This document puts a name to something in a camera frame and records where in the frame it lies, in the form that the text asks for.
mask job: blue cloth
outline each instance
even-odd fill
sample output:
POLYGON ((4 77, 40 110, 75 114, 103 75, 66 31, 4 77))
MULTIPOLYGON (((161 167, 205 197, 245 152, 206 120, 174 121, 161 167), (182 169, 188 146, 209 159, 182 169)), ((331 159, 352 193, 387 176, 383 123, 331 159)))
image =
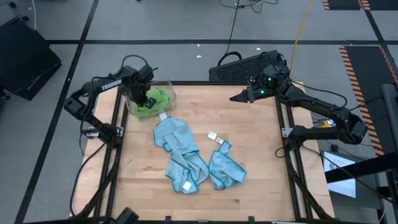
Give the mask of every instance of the blue cloth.
POLYGON ((154 141, 156 146, 172 153, 166 176, 172 179, 174 191, 197 192, 198 185, 209 176, 209 170, 197 153, 198 145, 187 124, 179 119, 164 119, 154 129, 154 141))
POLYGON ((224 190, 243 183, 246 171, 229 156, 231 145, 224 141, 218 150, 214 150, 210 158, 209 171, 213 188, 224 190))

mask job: yellow cable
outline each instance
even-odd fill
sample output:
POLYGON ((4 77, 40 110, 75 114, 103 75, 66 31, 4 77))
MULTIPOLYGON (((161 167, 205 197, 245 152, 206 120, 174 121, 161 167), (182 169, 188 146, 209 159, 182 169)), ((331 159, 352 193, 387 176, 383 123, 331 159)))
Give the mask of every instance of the yellow cable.
POLYGON ((312 0, 308 0, 308 5, 307 5, 307 8, 305 9, 303 21, 301 22, 300 29, 298 30, 297 37, 296 37, 296 40, 294 42, 292 59, 290 61, 290 77, 291 78, 292 78, 292 74, 293 74, 293 64, 294 64, 294 57, 295 57, 295 54, 296 54, 297 42, 299 41, 299 38, 301 36, 301 31, 303 31, 303 27, 304 27, 305 21, 307 20, 308 12, 310 12, 311 5, 312 5, 312 0))

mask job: gray floor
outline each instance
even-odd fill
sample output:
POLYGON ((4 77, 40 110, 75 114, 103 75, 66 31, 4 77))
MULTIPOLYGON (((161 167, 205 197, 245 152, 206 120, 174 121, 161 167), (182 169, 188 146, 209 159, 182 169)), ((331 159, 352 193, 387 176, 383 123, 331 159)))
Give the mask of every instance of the gray floor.
MULTIPOLYGON (((16 1, 19 14, 33 18, 30 1, 16 1)), ((37 30, 48 40, 79 40, 93 0, 36 0, 37 30)), ((239 10, 234 39, 294 40, 304 14, 306 0, 281 0, 279 5, 264 5, 255 14, 250 8, 239 10)), ((398 12, 372 12, 386 40, 398 40, 397 29, 390 29, 398 12)), ((234 10, 210 0, 100 0, 88 40, 179 40, 228 39, 234 10)), ((305 40, 377 40, 364 11, 326 11, 321 1, 314 1, 303 30, 305 40)), ((0 217, 13 223, 27 184, 43 145, 70 68, 76 45, 51 45, 62 59, 61 69, 39 94, 26 101, 17 96, 0 101, 0 142, 3 150, 0 172, 0 217)), ((208 80, 208 69, 224 54, 223 44, 155 44, 155 45, 84 45, 69 92, 81 87, 92 76, 115 72, 127 54, 145 57, 159 67, 155 79, 208 80)), ((263 50, 276 49, 290 61, 293 45, 236 44, 243 57, 263 50)), ((398 58, 398 46, 389 46, 398 58)), ((142 62, 129 59, 133 67, 142 62)), ((299 45, 293 76, 309 86, 337 91, 347 96, 348 107, 357 105, 337 45, 299 45)), ((308 94, 340 103, 333 96, 307 90, 308 94)), ((34 192, 25 222, 67 218, 68 202, 75 174, 82 156, 78 148, 79 122, 62 111, 43 171, 34 192)), ((319 142, 320 148, 329 144, 319 142)), ((357 156, 374 157, 366 146, 340 147, 357 156)), ((336 216, 342 220, 377 223, 375 210, 349 207, 332 198, 336 216)))

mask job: green cloth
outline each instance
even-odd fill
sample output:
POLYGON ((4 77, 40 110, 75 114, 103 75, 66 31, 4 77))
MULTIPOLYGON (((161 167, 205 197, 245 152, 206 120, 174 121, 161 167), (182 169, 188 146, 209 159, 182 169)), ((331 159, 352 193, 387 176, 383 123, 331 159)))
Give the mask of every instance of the green cloth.
POLYGON ((147 97, 156 100, 155 105, 149 109, 146 106, 138 106, 135 102, 131 102, 132 110, 130 111, 136 116, 148 116, 152 113, 158 113, 159 110, 164 110, 170 104, 170 96, 164 88, 150 89, 147 92, 147 97))

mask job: wooden table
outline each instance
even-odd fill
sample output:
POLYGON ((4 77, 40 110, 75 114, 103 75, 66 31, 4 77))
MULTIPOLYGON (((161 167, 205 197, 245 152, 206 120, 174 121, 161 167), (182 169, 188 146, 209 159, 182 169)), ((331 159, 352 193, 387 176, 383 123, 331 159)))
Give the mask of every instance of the wooden table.
MULTIPOLYGON (((154 145, 152 131, 160 118, 155 116, 140 122, 129 115, 113 216, 130 207, 140 216, 140 220, 164 220, 165 216, 170 215, 172 220, 247 221, 248 216, 254 216, 256 221, 293 221, 285 160, 274 155, 275 150, 282 146, 275 99, 259 100, 253 104, 230 102, 229 97, 240 93, 243 88, 174 86, 177 107, 167 112, 169 116, 188 124, 206 163, 220 146, 207 138, 207 133, 214 131, 220 138, 228 140, 232 144, 231 157, 248 172, 243 185, 215 190, 207 179, 199 185, 199 192, 195 194, 176 194, 170 179, 165 176, 170 154, 154 145)), ((116 89, 113 89, 98 98, 95 116, 104 123, 111 122, 115 97, 116 89)), ((121 103, 119 123, 123 106, 124 103, 121 103)), ((296 124, 312 126, 309 111, 294 108, 293 114, 296 124)), ((89 140, 85 159, 100 145, 97 139, 89 140)), ((316 141, 306 141, 305 145, 318 150, 316 141)), ((75 212, 82 210, 98 188, 104 152, 103 149, 92 158, 81 172, 73 203, 75 212)), ((302 150, 301 155, 309 191, 325 211, 334 216, 321 159, 309 151, 302 150)), ((302 195, 298 188, 297 191, 304 217, 302 195)), ((108 194, 105 193, 104 197, 106 202, 108 194)))

